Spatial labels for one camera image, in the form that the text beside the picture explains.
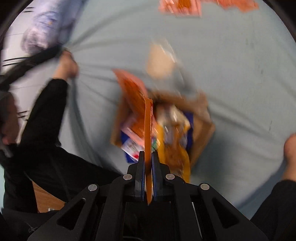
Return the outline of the blue white snack bag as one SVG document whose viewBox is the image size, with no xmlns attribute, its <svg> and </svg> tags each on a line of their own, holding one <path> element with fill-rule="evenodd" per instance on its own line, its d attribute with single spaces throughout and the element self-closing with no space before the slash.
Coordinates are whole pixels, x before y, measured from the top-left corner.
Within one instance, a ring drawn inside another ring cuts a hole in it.
<svg viewBox="0 0 296 241">
<path fill-rule="evenodd" d="M 189 120 L 191 126 L 186 134 L 186 137 L 183 138 L 184 140 L 182 142 L 182 145 L 186 148 L 186 151 L 189 153 L 189 150 L 193 145 L 194 116 L 192 113 L 188 111 L 183 112 L 183 114 Z M 121 141 L 121 144 L 119 146 L 123 151 L 126 152 L 126 161 L 128 163 L 136 163 L 138 161 L 139 152 L 143 151 L 144 148 L 137 144 L 135 141 L 133 141 L 123 131 L 120 131 L 119 137 Z"/>
</svg>

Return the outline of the yellow chicken snack pouch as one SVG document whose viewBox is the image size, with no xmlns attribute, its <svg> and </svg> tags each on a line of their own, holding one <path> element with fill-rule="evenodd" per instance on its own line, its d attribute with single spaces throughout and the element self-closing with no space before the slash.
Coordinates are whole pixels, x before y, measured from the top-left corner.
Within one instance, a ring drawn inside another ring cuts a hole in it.
<svg viewBox="0 0 296 241">
<path fill-rule="evenodd" d="M 159 104 L 156 107 L 156 142 L 159 161 L 170 172 L 190 181 L 191 167 L 186 148 L 182 145 L 190 129 L 190 122 L 175 105 Z"/>
</svg>

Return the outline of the pink stick snack pack front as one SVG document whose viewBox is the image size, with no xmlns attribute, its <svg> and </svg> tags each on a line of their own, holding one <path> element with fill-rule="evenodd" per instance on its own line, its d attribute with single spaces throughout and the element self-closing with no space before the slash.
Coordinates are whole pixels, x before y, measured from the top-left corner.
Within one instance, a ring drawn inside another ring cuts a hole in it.
<svg viewBox="0 0 296 241">
<path fill-rule="evenodd" d="M 147 89 L 141 79 L 122 70 L 113 69 L 119 86 L 121 87 L 125 105 L 121 108 L 127 116 L 120 117 L 120 129 L 140 146 L 144 146 L 144 117 L 145 98 L 148 97 Z"/>
</svg>

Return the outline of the pink stick snack pack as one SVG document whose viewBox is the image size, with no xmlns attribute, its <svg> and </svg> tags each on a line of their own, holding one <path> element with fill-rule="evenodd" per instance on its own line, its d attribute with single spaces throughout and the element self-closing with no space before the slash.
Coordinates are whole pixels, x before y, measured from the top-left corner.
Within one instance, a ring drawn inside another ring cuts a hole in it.
<svg viewBox="0 0 296 241">
<path fill-rule="evenodd" d="M 144 161 L 147 204 L 152 201 L 152 100 L 145 97 L 144 114 Z"/>
<path fill-rule="evenodd" d="M 140 146 L 144 146 L 144 117 L 145 98 L 148 97 L 147 89 L 141 79 L 122 70 L 113 69 L 119 86 L 121 87 L 125 105 L 121 108 L 127 116 L 120 117 L 120 129 Z"/>
<path fill-rule="evenodd" d="M 162 0 L 159 1 L 159 11 L 175 16 L 201 16 L 201 1 L 196 0 Z"/>
</svg>

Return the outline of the left bare foot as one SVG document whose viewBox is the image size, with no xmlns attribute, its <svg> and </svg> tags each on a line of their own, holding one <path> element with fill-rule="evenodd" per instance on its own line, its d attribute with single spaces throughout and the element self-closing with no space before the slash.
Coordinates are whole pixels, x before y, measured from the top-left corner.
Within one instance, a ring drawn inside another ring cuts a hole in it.
<svg viewBox="0 0 296 241">
<path fill-rule="evenodd" d="M 59 58 L 58 66 L 52 76 L 53 79 L 62 79 L 68 81 L 77 76 L 79 71 L 78 65 L 74 60 L 72 53 L 64 50 Z"/>
</svg>

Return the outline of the bare foot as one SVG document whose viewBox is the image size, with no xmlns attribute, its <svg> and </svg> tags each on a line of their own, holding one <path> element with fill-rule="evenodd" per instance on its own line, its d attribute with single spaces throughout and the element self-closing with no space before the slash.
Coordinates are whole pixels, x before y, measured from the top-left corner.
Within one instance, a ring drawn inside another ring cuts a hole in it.
<svg viewBox="0 0 296 241">
<path fill-rule="evenodd" d="M 58 66 L 52 76 L 53 79 L 62 79 L 68 81 L 77 76 L 79 71 L 78 65 L 74 60 L 72 53 L 64 50 L 59 58 Z"/>
<path fill-rule="evenodd" d="M 286 167 L 283 180 L 296 181 L 296 134 L 293 133 L 286 141 L 283 148 Z"/>
</svg>

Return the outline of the clear plastic wrap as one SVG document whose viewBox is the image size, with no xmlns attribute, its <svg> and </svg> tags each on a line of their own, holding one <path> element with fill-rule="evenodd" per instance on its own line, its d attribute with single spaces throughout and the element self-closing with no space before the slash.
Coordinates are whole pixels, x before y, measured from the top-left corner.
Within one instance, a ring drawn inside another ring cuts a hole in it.
<svg viewBox="0 0 296 241">
<path fill-rule="evenodd" d="M 146 72 L 154 80 L 169 80 L 181 74 L 180 61 L 167 39 L 152 40 L 149 45 Z"/>
</svg>

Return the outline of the right bare foot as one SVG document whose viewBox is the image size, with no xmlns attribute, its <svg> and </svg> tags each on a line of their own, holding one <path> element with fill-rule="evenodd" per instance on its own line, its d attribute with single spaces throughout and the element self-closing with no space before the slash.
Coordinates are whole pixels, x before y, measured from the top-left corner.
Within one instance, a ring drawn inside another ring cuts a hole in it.
<svg viewBox="0 0 296 241">
<path fill-rule="evenodd" d="M 286 167 L 283 180 L 296 181 L 296 134 L 293 133 L 286 141 L 283 148 Z"/>
</svg>

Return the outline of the light blue bed sheet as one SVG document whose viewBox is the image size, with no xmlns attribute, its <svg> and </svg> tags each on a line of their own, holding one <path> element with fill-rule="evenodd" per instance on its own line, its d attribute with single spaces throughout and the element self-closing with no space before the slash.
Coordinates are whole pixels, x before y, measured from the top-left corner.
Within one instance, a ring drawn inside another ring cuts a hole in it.
<svg viewBox="0 0 296 241">
<path fill-rule="evenodd" d="M 87 1 L 67 48 L 80 73 L 70 87 L 60 141 L 68 152 L 125 172 L 123 150 L 110 142 L 124 69 L 148 89 L 186 97 L 204 92 L 216 130 L 191 182 L 206 182 L 252 217 L 280 180 L 283 146 L 295 132 L 295 40 L 263 1 L 242 13 L 203 3 L 201 17 L 159 12 L 158 1 Z M 167 39 L 181 76 L 146 72 L 152 40 Z"/>
</svg>

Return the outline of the orange snack pack front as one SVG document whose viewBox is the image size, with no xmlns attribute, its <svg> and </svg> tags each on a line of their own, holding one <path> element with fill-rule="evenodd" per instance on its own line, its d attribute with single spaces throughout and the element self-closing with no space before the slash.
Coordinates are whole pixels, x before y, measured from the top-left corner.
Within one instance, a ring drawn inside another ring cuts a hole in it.
<svg viewBox="0 0 296 241">
<path fill-rule="evenodd" d="M 251 0 L 212 0 L 206 2 L 215 3 L 223 9 L 236 8 L 243 13 L 259 9 L 259 4 Z"/>
</svg>

